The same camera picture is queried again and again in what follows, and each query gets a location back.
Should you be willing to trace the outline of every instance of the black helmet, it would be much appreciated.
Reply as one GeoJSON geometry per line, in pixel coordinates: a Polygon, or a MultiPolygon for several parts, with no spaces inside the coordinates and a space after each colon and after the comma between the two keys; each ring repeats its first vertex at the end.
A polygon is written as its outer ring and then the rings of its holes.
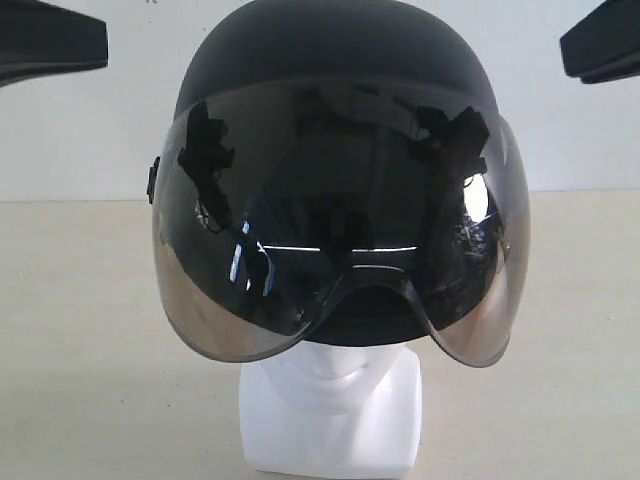
{"type": "Polygon", "coordinates": [[[422,10],[236,10],[191,62],[148,193],[164,310],[206,357],[430,335],[484,367],[506,349],[523,166],[479,60],[422,10]]]}

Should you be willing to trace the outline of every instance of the mannequin head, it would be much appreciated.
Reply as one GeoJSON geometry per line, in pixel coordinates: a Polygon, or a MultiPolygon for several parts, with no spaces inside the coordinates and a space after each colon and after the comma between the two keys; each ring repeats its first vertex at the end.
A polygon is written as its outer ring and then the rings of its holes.
{"type": "Polygon", "coordinates": [[[337,415],[362,407],[404,348],[404,343],[336,347],[300,342],[260,363],[291,406],[337,415]]]}

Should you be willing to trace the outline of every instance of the white bust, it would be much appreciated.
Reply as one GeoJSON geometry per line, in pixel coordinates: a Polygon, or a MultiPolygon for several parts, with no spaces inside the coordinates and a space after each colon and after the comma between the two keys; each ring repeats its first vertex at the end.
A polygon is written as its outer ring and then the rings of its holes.
{"type": "Polygon", "coordinates": [[[263,472],[400,479],[422,425],[418,357],[405,344],[347,348],[301,342],[243,365],[240,427],[263,472]]]}

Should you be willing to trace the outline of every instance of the table surface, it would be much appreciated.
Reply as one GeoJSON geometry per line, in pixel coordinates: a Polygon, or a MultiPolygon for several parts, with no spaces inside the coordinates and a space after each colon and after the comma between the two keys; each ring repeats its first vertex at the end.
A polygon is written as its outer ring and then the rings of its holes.
{"type": "MultiPolygon", "coordinates": [[[[533,195],[502,361],[410,344],[425,414],[409,479],[640,478],[639,204],[533,195]]],[[[149,205],[0,204],[0,238],[1,478],[282,478],[243,461],[240,367],[192,353],[164,317],[149,205]]]]}

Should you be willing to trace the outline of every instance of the black object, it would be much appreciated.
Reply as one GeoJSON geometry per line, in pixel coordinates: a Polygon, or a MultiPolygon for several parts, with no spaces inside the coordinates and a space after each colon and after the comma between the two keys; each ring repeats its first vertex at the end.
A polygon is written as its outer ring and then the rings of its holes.
{"type": "Polygon", "coordinates": [[[608,0],[560,39],[565,72],[586,84],[640,75],[640,2],[608,0]]]}
{"type": "Polygon", "coordinates": [[[35,0],[0,2],[0,87],[104,68],[108,58],[103,21],[35,0]]]}
{"type": "Polygon", "coordinates": [[[147,193],[164,310],[212,359],[430,335],[504,353],[529,203],[485,71],[393,0],[254,0],[185,75],[147,193]]]}

